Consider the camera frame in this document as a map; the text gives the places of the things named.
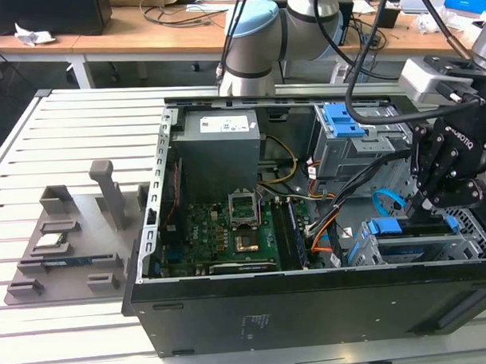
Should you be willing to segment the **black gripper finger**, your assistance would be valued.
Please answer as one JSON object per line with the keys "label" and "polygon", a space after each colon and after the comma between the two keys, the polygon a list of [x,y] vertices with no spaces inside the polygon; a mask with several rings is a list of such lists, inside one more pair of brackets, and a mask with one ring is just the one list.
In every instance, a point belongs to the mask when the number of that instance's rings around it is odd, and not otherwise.
{"label": "black gripper finger", "polygon": [[476,179],[437,174],[421,176],[421,221],[429,222],[435,211],[469,207],[482,200],[482,185]]}
{"label": "black gripper finger", "polygon": [[433,197],[437,190],[437,182],[433,178],[432,157],[430,149],[432,130],[425,125],[416,125],[413,130],[413,144],[411,148],[410,175],[414,179],[415,194],[410,199],[407,208],[408,220],[415,223],[424,223],[429,221],[431,208],[425,208],[425,200]]}

